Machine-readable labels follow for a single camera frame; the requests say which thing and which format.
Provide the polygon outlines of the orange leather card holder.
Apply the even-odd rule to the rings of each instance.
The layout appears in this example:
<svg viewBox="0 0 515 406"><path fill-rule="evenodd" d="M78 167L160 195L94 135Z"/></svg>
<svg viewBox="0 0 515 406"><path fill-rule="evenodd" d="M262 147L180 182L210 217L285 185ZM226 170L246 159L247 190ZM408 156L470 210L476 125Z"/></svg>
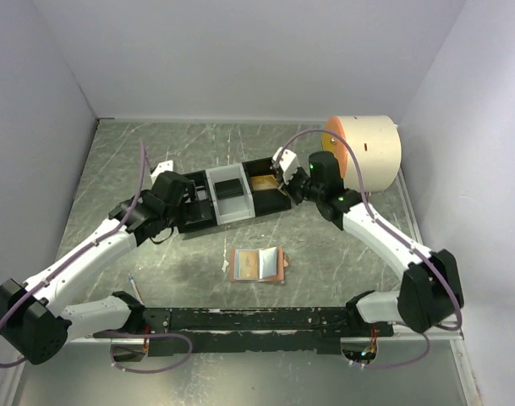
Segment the orange leather card holder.
<svg viewBox="0 0 515 406"><path fill-rule="evenodd" d="M282 246L264 249L232 249L231 283L282 283L289 259Z"/></svg>

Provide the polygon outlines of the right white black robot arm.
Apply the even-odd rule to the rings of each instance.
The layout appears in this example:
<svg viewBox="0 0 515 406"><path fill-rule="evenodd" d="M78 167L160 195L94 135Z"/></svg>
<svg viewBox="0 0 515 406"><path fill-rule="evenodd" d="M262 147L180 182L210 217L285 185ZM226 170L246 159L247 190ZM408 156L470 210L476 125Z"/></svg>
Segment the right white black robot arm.
<svg viewBox="0 0 515 406"><path fill-rule="evenodd" d="M304 170L297 155L280 148L272 158L282 191L296 204L314 203L338 229L373 250L398 276L397 291L362 293L350 300L347 330L364 336L375 323L401 323L414 332L447 329L451 315L460 316L463 292L457 262L448 250L436 252L393 227L357 190L347 189L337 159L329 151L310 155Z"/></svg>

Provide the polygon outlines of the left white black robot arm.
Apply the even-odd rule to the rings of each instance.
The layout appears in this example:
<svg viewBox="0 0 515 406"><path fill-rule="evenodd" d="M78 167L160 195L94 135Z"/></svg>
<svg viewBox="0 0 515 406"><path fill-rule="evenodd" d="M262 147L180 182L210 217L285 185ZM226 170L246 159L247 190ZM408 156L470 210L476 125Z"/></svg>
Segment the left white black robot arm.
<svg viewBox="0 0 515 406"><path fill-rule="evenodd" d="M195 182L179 173L160 173L150 189L116 205L83 242L23 283L0 286L0 336L25 361L40 365L78 337L114 331L135 337L144 330L145 307L131 294L71 305L74 296L107 266L155 238L183 226L197 200Z"/></svg>

